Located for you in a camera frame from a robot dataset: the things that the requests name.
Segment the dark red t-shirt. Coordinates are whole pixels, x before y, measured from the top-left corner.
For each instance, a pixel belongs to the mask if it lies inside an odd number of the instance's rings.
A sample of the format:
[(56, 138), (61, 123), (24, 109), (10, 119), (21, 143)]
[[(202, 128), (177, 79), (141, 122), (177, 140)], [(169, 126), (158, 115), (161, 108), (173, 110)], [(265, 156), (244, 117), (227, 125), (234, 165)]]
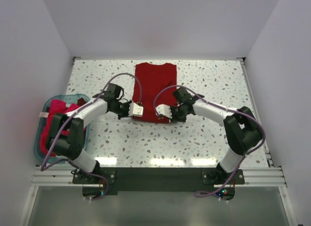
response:
[(138, 83), (135, 83), (132, 101), (137, 103), (142, 97), (143, 116), (133, 117), (133, 119), (140, 122), (167, 124), (169, 121), (166, 118), (157, 117), (153, 102), (160, 91), (177, 85), (177, 66), (171, 63), (162, 65), (140, 63), (136, 65), (135, 76), (141, 83), (142, 95), (140, 95)]

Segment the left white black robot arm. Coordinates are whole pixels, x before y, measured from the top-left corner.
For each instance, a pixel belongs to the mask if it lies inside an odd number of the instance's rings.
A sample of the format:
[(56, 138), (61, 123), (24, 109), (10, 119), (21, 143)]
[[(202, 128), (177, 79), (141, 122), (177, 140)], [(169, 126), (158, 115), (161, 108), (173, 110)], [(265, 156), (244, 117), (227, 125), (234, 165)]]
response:
[(41, 170), (49, 168), (49, 156), (55, 154), (66, 159), (74, 167), (84, 171), (84, 179), (89, 183), (100, 180), (100, 164), (84, 149), (85, 128), (95, 119), (106, 113), (114, 113), (118, 119), (133, 116), (134, 106), (132, 100), (120, 98), (123, 88), (116, 84), (108, 84), (106, 91), (96, 94), (86, 104), (71, 108), (66, 112), (56, 112), (49, 115), (50, 126), (45, 139), (47, 149), (46, 157)]

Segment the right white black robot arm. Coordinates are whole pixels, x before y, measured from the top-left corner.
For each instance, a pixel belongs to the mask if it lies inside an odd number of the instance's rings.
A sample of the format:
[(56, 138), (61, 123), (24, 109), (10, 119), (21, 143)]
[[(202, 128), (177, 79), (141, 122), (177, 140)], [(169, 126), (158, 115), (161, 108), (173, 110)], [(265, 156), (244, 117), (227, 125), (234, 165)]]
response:
[(263, 145), (265, 131), (262, 125), (246, 106), (224, 107), (204, 100), (203, 95), (191, 95), (182, 87), (175, 90), (173, 96), (178, 102), (178, 106), (170, 107), (173, 122), (185, 122), (187, 115), (192, 114), (208, 118), (224, 127), (229, 149), (209, 178), (228, 183), (245, 156)]

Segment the pink t-shirt in basket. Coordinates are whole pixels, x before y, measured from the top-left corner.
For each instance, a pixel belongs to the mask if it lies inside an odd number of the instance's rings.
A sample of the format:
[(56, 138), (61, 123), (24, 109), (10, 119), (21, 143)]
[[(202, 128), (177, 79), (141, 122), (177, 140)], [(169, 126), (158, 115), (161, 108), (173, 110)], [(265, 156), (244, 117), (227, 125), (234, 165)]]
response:
[(47, 154), (48, 150), (46, 148), (46, 141), (47, 141), (47, 137), (48, 137), (48, 133), (50, 130), (50, 126), (52, 123), (52, 118), (54, 116), (54, 114), (56, 113), (68, 113), (71, 111), (76, 110), (77, 108), (79, 108), (80, 106), (83, 106), (86, 104), (86, 101), (83, 98), (80, 98), (78, 100), (76, 100), (74, 103), (69, 104), (66, 103), (62, 100), (59, 99), (52, 99), (50, 107), (48, 107), (48, 116), (47, 116), (47, 120), (46, 120), (46, 125), (43, 128), (43, 132), (40, 135), (40, 151), (43, 154)]

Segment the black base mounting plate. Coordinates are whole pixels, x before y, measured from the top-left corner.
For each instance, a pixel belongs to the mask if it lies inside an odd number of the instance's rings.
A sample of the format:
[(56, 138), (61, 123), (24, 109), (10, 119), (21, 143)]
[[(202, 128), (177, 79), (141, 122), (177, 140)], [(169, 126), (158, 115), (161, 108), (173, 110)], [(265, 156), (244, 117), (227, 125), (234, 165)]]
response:
[(122, 191), (196, 192), (216, 191), (215, 196), (230, 200), (235, 187), (245, 184), (242, 170), (230, 181), (216, 168), (99, 168), (97, 174), (71, 171), (73, 184), (82, 185), (84, 197), (117, 195)]

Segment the teal plastic laundry basket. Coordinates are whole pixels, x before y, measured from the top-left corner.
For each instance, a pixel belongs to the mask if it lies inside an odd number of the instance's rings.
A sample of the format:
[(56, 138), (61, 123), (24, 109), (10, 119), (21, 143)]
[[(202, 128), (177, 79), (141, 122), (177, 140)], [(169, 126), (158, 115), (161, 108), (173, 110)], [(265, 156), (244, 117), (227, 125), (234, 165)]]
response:
[(71, 112), (89, 101), (90, 98), (84, 94), (57, 95), (47, 100), (39, 114), (40, 120), (34, 146), (34, 155), (40, 162), (43, 162), (48, 152), (46, 141), (52, 116), (56, 113)]

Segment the aluminium frame rail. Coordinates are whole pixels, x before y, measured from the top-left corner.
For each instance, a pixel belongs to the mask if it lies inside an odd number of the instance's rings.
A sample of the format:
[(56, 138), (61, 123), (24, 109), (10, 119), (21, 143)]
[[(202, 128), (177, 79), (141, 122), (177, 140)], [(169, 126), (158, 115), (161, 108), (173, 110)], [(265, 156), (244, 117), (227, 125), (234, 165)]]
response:
[[(31, 184), (34, 186), (72, 186), (70, 167), (52, 167), (46, 171), (35, 168)], [(281, 168), (246, 168), (242, 177), (235, 177), (231, 184), (236, 187), (287, 187)]]

